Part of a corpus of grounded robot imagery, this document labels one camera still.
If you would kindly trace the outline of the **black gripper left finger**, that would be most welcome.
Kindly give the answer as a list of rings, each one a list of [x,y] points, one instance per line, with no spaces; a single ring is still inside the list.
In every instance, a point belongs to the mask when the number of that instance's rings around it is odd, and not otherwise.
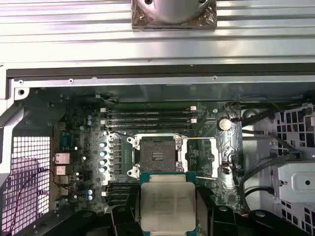
[[[116,236],[141,236],[140,187],[131,187],[125,205],[114,206],[111,210],[112,225]]]

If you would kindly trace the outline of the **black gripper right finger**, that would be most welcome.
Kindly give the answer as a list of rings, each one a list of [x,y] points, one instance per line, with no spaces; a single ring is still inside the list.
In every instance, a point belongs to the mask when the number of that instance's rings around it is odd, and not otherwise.
[[[206,236],[237,236],[234,211],[218,205],[212,198],[209,188],[196,189],[196,218]]]

